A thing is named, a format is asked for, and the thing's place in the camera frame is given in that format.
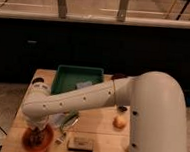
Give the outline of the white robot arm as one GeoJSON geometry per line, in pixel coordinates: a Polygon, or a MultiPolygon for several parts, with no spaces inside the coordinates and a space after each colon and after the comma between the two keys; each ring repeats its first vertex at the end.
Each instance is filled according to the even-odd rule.
{"type": "Polygon", "coordinates": [[[44,83],[37,82],[21,110],[30,127],[42,130],[52,114],[128,106],[129,152],[187,152],[187,111],[182,91],[172,76],[153,71],[51,96],[44,83]]]}

